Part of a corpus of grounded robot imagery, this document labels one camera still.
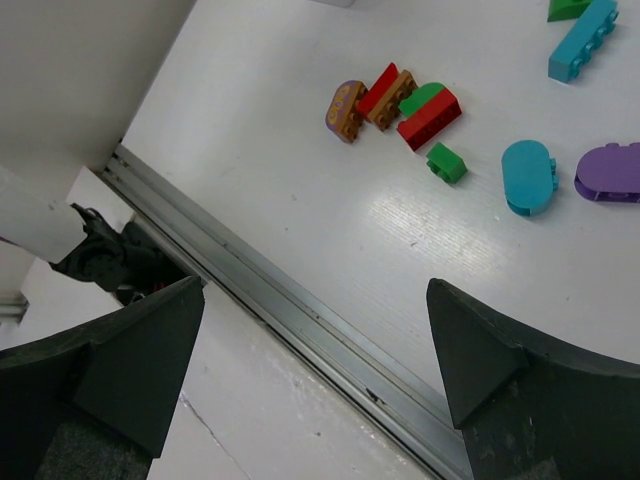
aluminum strip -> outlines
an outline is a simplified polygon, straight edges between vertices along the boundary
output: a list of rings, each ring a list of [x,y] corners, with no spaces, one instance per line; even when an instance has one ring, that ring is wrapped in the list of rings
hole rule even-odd
[[[22,321],[29,302],[22,294],[0,295],[0,323],[16,323]]]
[[[428,469],[470,479],[445,399],[123,146],[103,179]]]

light blue block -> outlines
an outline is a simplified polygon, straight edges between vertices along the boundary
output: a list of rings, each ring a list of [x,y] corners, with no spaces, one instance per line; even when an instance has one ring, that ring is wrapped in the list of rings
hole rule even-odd
[[[569,83],[580,74],[580,68],[591,60],[604,36],[615,28],[617,6],[612,0],[593,0],[549,57],[550,78]]]
[[[522,140],[502,155],[502,179],[509,208],[525,217],[538,215],[558,189],[556,161],[540,142]]]

purple toy block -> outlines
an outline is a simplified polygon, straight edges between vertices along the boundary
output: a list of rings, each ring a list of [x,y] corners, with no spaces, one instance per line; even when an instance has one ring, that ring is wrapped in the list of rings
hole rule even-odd
[[[587,200],[640,203],[640,143],[609,143],[587,152],[578,163],[574,184]]]

blue oval block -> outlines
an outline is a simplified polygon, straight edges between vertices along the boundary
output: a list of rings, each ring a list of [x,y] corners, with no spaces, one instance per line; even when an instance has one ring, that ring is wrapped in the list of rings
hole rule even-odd
[[[534,140],[511,145],[502,155],[502,178],[509,208],[530,217],[544,212],[558,189],[556,161]]]

white floor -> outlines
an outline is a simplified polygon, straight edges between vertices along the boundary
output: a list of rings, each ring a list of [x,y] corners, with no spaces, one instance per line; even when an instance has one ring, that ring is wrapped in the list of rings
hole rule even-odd
[[[640,7],[571,86],[547,61],[572,22],[548,0],[199,0],[124,144],[427,383],[443,391],[425,290],[445,278],[534,327],[640,362],[638,208],[585,201],[581,156],[638,141]],[[464,115],[438,137],[470,174],[451,187],[394,131],[348,146],[324,126],[335,89],[394,61]],[[500,158],[545,143],[560,191],[514,215]]]
[[[86,169],[69,201],[97,208],[116,228],[132,213]],[[0,325],[0,349],[118,308],[41,261],[23,291],[31,306],[20,326]],[[183,396],[150,480],[430,478],[220,288],[204,293]]]

